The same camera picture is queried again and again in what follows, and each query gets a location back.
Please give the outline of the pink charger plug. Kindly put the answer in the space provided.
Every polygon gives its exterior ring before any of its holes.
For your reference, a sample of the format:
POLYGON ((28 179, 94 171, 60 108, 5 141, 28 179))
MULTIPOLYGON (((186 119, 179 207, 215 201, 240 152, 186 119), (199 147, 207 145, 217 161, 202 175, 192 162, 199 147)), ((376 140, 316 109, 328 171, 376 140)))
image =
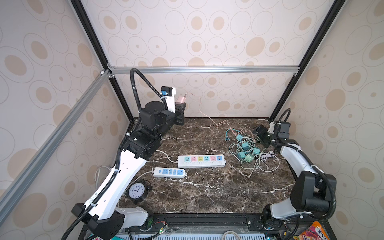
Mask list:
POLYGON ((180 105, 186 102, 187 94, 184 94, 183 96, 178 97, 175 104, 180 105))

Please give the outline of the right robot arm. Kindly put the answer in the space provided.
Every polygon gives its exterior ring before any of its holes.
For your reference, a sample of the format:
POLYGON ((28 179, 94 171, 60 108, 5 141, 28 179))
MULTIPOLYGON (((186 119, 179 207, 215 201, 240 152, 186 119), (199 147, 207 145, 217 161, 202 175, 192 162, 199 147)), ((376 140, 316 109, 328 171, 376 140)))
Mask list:
POLYGON ((296 181, 288 199, 265 206, 262 222, 272 225, 304 216, 326 221, 336 211, 337 180, 318 168, 299 143, 289 138, 290 113, 291 109, 286 109, 277 121, 270 123, 269 128, 258 126, 253 130, 264 147, 274 147, 287 161, 296 181))

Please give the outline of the green charger plug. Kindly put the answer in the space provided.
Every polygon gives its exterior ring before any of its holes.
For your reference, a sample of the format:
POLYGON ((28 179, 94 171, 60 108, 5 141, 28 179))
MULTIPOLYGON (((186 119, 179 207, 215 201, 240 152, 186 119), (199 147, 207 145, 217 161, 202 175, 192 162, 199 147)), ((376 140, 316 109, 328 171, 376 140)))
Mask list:
POLYGON ((244 162, 250 163, 253 159, 254 159, 254 156, 248 154, 245 156, 244 162))

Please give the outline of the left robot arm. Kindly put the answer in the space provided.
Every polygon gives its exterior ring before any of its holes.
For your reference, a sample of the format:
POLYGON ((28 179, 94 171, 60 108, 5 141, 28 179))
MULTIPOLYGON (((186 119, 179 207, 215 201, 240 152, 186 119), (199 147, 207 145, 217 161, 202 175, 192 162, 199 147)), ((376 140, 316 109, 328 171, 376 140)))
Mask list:
POLYGON ((83 204, 76 204, 72 214, 74 222, 62 236, 66 240, 75 227, 83 222, 93 234, 93 240, 112 239, 121 229, 141 227, 149 222, 149 213, 141 207, 118 208, 117 204, 133 177, 160 147, 162 138, 174 126, 185 123, 186 103, 176 103, 173 88, 162 87, 157 91, 151 82, 136 68, 130 70, 130 81, 137 104, 137 125, 122 139, 115 158, 115 165, 96 192, 83 204), (141 105, 135 76, 139 75, 159 101, 141 105))

